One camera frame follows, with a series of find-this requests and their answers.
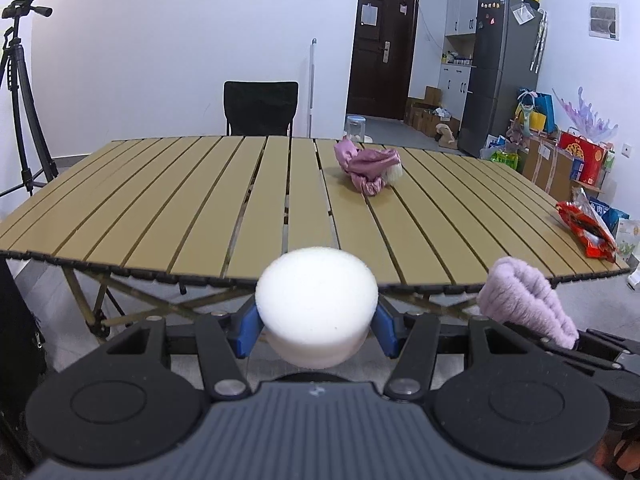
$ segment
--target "black bag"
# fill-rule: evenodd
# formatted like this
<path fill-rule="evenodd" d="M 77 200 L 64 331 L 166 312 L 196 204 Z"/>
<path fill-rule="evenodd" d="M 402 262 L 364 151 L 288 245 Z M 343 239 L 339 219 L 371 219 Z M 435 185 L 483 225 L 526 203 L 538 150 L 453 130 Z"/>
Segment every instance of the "black bag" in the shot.
<path fill-rule="evenodd" d="M 0 258 L 0 407 L 13 426 L 47 371 L 44 337 Z"/>
<path fill-rule="evenodd" d="M 44 337 L 0 258 L 0 479 L 21 478 L 42 459 L 24 408 L 47 371 Z"/>

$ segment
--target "paper sign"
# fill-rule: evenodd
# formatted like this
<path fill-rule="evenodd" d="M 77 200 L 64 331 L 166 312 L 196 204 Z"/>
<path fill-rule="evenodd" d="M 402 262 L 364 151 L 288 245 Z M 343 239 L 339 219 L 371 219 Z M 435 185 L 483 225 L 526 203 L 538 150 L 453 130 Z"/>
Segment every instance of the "paper sign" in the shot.
<path fill-rule="evenodd" d="M 551 155 L 551 150 L 546 146 L 540 146 L 540 155 L 549 160 L 549 155 Z"/>
<path fill-rule="evenodd" d="M 378 8 L 371 4 L 362 6 L 362 15 L 360 17 L 361 25 L 373 25 L 374 27 L 378 23 Z"/>

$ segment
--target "black chair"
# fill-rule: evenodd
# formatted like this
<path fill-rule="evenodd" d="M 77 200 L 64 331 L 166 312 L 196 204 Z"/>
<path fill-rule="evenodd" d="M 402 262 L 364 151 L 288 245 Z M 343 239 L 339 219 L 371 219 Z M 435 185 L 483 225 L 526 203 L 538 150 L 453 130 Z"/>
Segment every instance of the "black chair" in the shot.
<path fill-rule="evenodd" d="M 286 136 L 298 107 L 298 83 L 225 82 L 226 134 Z"/>

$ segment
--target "table slat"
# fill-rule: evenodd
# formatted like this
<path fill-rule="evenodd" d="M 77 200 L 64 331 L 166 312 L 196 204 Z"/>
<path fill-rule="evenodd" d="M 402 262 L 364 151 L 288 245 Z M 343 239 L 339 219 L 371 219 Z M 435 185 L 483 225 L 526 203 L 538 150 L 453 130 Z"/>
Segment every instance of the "table slat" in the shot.
<path fill-rule="evenodd" d="M 269 137 L 226 275 L 255 278 L 282 254 L 289 137 Z"/>
<path fill-rule="evenodd" d="M 161 167 L 158 171 L 159 176 L 142 195 L 138 194 L 138 197 L 133 199 L 126 212 L 108 229 L 104 238 L 86 258 L 93 262 L 124 266 L 164 206 L 219 140 L 219 137 L 202 137 L 191 144 L 165 170 Z"/>
<path fill-rule="evenodd" d="M 84 178 L 99 170 L 110 160 L 113 160 L 124 150 L 133 146 L 134 143 L 123 144 L 121 140 L 114 140 L 105 144 L 97 152 L 93 152 L 91 155 L 87 155 L 77 164 L 74 164 L 71 168 L 60 173 L 55 179 L 47 183 L 45 187 L 38 190 L 29 200 L 22 202 L 11 214 L 4 220 L 0 221 L 0 237 L 7 232 L 18 220 L 25 216 L 30 210 L 36 207 L 44 199 L 49 199 L 49 203 L 53 204 L 51 200 L 54 196 L 60 199 L 65 195 L 64 191 L 69 192 L 73 189 L 78 182 L 81 182 Z M 120 150 L 113 153 L 117 147 L 121 147 Z M 95 164 L 90 170 L 87 170 L 88 166 L 94 162 L 100 161 L 102 164 Z"/>
<path fill-rule="evenodd" d="M 407 162 L 415 173 L 415 165 L 418 162 L 410 155 L 403 155 L 401 159 Z M 482 262 L 476 257 L 471 248 L 465 243 L 455 227 L 450 224 L 449 219 L 443 215 L 433 202 L 431 197 L 418 186 L 411 174 L 405 173 L 395 184 L 394 189 L 406 207 L 411 211 L 415 221 L 420 226 L 424 235 L 429 239 L 431 245 L 438 253 L 438 256 L 444 266 L 446 266 L 455 284 L 469 285 L 476 283 L 484 283 L 486 281 L 486 269 Z M 446 202 L 455 202 L 450 196 L 446 197 Z M 466 213 L 466 220 L 475 220 L 460 204 L 459 208 L 463 210 L 462 215 Z M 455 210 L 455 205 L 446 207 L 448 210 Z M 479 224 L 473 226 L 471 230 L 474 232 L 472 236 L 478 235 L 478 229 L 482 229 Z"/>
<path fill-rule="evenodd" d="M 126 261 L 133 269 L 166 271 L 189 226 L 206 201 L 242 137 L 222 137 L 169 200 Z"/>
<path fill-rule="evenodd" d="M 86 217 L 86 221 L 68 237 L 64 244 L 56 249 L 56 256 L 73 260 L 84 260 L 110 232 L 118 220 L 126 215 L 129 208 L 158 176 L 169 168 L 198 138 L 183 137 L 173 142 L 166 150 L 140 167 L 117 189 L 107 187 L 108 194 L 99 202 L 99 206 Z M 124 251 L 124 240 L 112 241 L 116 251 Z M 119 262 L 107 262 L 95 257 L 89 261 L 101 264 L 119 265 Z"/>
<path fill-rule="evenodd" d="M 494 238 L 465 205 L 445 188 L 427 169 L 411 156 L 407 150 L 400 150 L 402 166 L 416 181 L 427 197 L 446 216 L 449 223 L 466 241 L 485 269 L 489 269 L 496 260 L 507 256 L 500 242 Z"/>
<path fill-rule="evenodd" d="M 473 166 L 482 171 L 486 176 L 492 179 L 498 186 L 510 193 L 514 199 L 529 209 L 534 215 L 542 220 L 562 241 L 568 245 L 578 256 L 585 261 L 593 272 L 604 272 L 606 267 L 600 260 L 587 258 L 584 254 L 584 248 L 580 241 L 574 236 L 571 230 L 561 221 L 556 208 L 549 204 L 546 200 L 540 198 L 533 193 L 528 187 L 524 186 L 517 179 L 511 179 L 508 173 L 498 169 L 493 170 L 491 166 L 478 164 L 473 162 Z"/>
<path fill-rule="evenodd" d="M 494 166 L 494 164 L 492 162 L 488 161 L 488 160 L 485 160 L 483 162 L 489 168 L 492 168 Z M 554 199 L 552 196 L 550 196 L 547 193 L 545 193 L 538 186 L 536 186 L 535 184 L 533 184 L 532 182 L 530 182 L 529 180 L 524 178 L 517 171 L 512 170 L 511 168 L 507 167 L 505 164 L 495 164 L 495 166 L 496 166 L 494 168 L 495 171 L 500 171 L 502 174 L 506 174 L 508 178 L 515 176 L 514 182 L 519 182 L 520 184 L 523 184 L 524 187 L 526 187 L 527 189 L 529 189 L 532 192 L 532 196 L 536 195 L 537 197 L 539 197 L 540 200 L 543 200 L 544 202 L 546 202 L 553 209 L 556 208 L 556 203 L 558 202 L 556 199 Z M 564 222 L 562 221 L 562 219 L 560 218 L 560 215 L 558 214 L 557 211 L 555 213 L 553 213 L 552 216 L 553 216 L 554 220 L 556 221 L 556 223 L 558 223 L 561 226 L 565 225 Z M 605 270 L 608 271 L 608 272 L 615 272 L 615 271 L 621 269 L 621 267 L 617 263 L 614 264 L 614 263 L 611 263 L 611 262 L 607 262 L 606 260 L 600 260 L 600 263 L 603 265 Z"/>
<path fill-rule="evenodd" d="M 451 157 L 449 160 L 474 177 L 480 184 L 483 184 L 487 189 L 491 190 L 505 206 L 509 207 L 530 225 L 535 232 L 539 233 L 551 248 L 571 267 L 575 274 L 588 274 L 593 272 L 591 267 L 587 265 L 587 262 L 575 251 L 575 245 L 573 248 L 569 247 L 554 229 L 527 209 L 522 204 L 522 200 L 516 200 L 510 193 L 503 189 L 500 184 L 490 179 L 478 168 L 475 168 L 471 163 L 467 162 L 466 159 L 466 157 L 458 156 Z"/>
<path fill-rule="evenodd" d="M 451 160 L 451 155 L 444 153 L 430 153 L 430 156 L 441 166 L 449 170 L 467 189 L 471 190 L 483 203 L 494 211 L 502 220 L 513 229 L 526 243 L 538 258 L 556 276 L 570 276 L 574 270 L 564 261 L 544 237 L 518 216 L 495 193 L 483 186 L 473 176 Z"/>
<path fill-rule="evenodd" d="M 176 141 L 175 137 L 142 140 L 127 150 L 113 164 L 106 165 L 77 186 L 33 224 L 14 244 L 15 250 L 53 254 L 102 202 Z"/>
<path fill-rule="evenodd" d="M 482 160 L 481 163 L 485 165 L 495 164 L 490 160 Z M 506 164 L 497 164 L 497 167 L 495 169 L 503 173 L 506 173 L 509 175 L 510 178 L 514 178 L 515 180 L 523 183 L 530 190 L 532 190 L 536 195 L 538 195 L 541 199 L 545 200 L 547 203 L 551 204 L 552 206 L 556 205 L 557 200 L 555 198 L 547 194 L 544 189 L 540 189 L 532 181 L 530 181 L 528 178 L 525 178 L 524 176 L 519 174 L 513 168 L 510 168 Z"/>
<path fill-rule="evenodd" d="M 408 150 L 418 161 L 429 170 L 449 191 L 473 213 L 478 221 L 489 230 L 496 240 L 510 256 L 524 260 L 529 265 L 540 269 L 546 277 L 553 277 L 553 273 L 540 258 L 524 243 L 511 227 L 497 215 L 487 204 L 480 200 L 475 193 L 460 182 L 452 173 L 441 166 L 432 156 L 422 150 L 413 148 Z"/>
<path fill-rule="evenodd" d="M 368 144 L 367 147 L 383 149 L 375 144 Z M 402 272 L 402 281 L 407 285 L 450 285 L 447 271 L 394 190 L 385 187 L 376 196 L 366 197 L 366 200 L 382 229 L 383 238 L 391 247 L 396 265 Z"/>
<path fill-rule="evenodd" d="M 332 247 L 331 219 L 313 142 L 291 139 L 287 250 Z"/>
<path fill-rule="evenodd" d="M 625 260 L 623 260 L 619 254 L 616 254 L 616 265 L 620 267 L 621 270 L 627 270 L 629 268 L 629 264 Z"/>
<path fill-rule="evenodd" d="M 376 221 L 364 200 L 335 160 L 333 140 L 316 140 L 338 243 L 361 259 L 378 283 L 399 283 L 398 272 Z"/>
<path fill-rule="evenodd" d="M 60 202 L 65 196 L 71 193 L 77 186 L 84 184 L 92 174 L 101 170 L 109 163 L 114 164 L 114 160 L 119 157 L 123 157 L 120 160 L 124 160 L 123 155 L 127 150 L 132 148 L 137 142 L 121 142 L 116 145 L 108 153 L 103 153 L 98 160 L 94 160 L 95 164 L 91 165 L 91 168 L 85 167 L 84 171 L 79 171 L 65 180 L 62 184 L 65 186 L 57 186 L 53 189 L 49 188 L 50 184 L 56 184 L 56 181 L 60 178 L 57 177 L 50 184 L 47 184 L 41 191 L 37 192 L 33 197 L 23 202 L 22 205 L 11 213 L 7 219 L 0 223 L 0 247 L 8 249 L 29 227 L 31 227 L 42 215 L 44 215 L 49 209 Z"/>
<path fill-rule="evenodd" d="M 245 137 L 202 207 L 170 272 L 220 276 L 264 137 Z"/>

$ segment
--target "tripod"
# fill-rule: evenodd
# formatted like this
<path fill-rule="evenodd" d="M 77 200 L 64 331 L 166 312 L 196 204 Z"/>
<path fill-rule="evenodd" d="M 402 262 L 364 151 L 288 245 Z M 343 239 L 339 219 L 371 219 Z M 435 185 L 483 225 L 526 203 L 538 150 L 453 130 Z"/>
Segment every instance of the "tripod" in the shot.
<path fill-rule="evenodd" d="M 50 7 L 32 7 L 34 0 L 14 0 L 2 10 L 2 18 L 13 18 L 14 24 L 4 33 L 4 44 L 2 45 L 2 59 L 0 60 L 0 85 L 6 69 L 6 82 L 9 92 L 11 92 L 11 104 L 14 112 L 15 140 L 18 145 L 18 155 L 20 156 L 20 166 L 22 168 L 22 184 L 14 186 L 6 191 L 0 192 L 0 197 L 25 188 L 29 194 L 33 195 L 34 187 L 44 187 L 45 184 L 36 182 L 34 179 L 44 173 L 47 182 L 51 182 L 58 176 L 58 168 L 51 158 L 47 143 L 42 135 L 42 128 L 36 107 L 33 103 L 33 93 L 31 83 L 27 74 L 27 65 L 24 62 L 24 49 L 22 41 L 18 36 L 20 29 L 20 18 L 29 14 L 32 10 L 45 18 L 48 18 L 53 9 Z M 20 105 L 18 101 L 18 90 L 22 94 L 22 102 L 27 115 L 27 122 L 36 147 L 38 158 L 40 159 L 41 170 L 36 174 L 31 173 L 31 168 L 27 162 L 27 154 L 24 151 L 24 139 L 22 137 L 22 123 L 20 122 Z"/>
<path fill-rule="evenodd" d="M 38 10 L 40 9 L 47 9 L 47 7 L 39 7 Z M 33 194 L 34 187 L 43 187 L 45 185 L 41 182 L 36 182 L 34 180 L 36 177 L 44 173 L 47 182 L 51 182 L 54 177 L 58 176 L 58 168 L 51 158 L 47 143 L 42 135 L 42 128 L 38 120 L 35 104 L 33 103 L 33 93 L 31 92 L 31 84 L 29 82 L 29 75 L 27 74 L 27 65 L 24 62 L 24 49 L 20 37 L 18 37 L 19 22 L 20 16 L 15 16 L 13 26 L 9 27 L 4 33 L 2 60 L 0 60 L 0 84 L 2 84 L 4 69 L 6 68 L 6 82 L 9 92 L 11 92 L 11 104 L 14 112 L 15 140 L 18 145 L 18 155 L 20 156 L 20 166 L 22 168 L 22 183 L 0 192 L 0 197 L 23 187 L 26 188 L 29 194 Z M 31 168 L 27 162 L 27 154 L 24 151 L 18 90 L 22 93 L 22 102 L 24 103 L 24 111 L 26 112 L 27 121 L 31 130 L 31 137 L 33 137 L 33 143 L 36 147 L 40 164 L 42 165 L 42 169 L 37 171 L 36 174 L 31 174 Z"/>

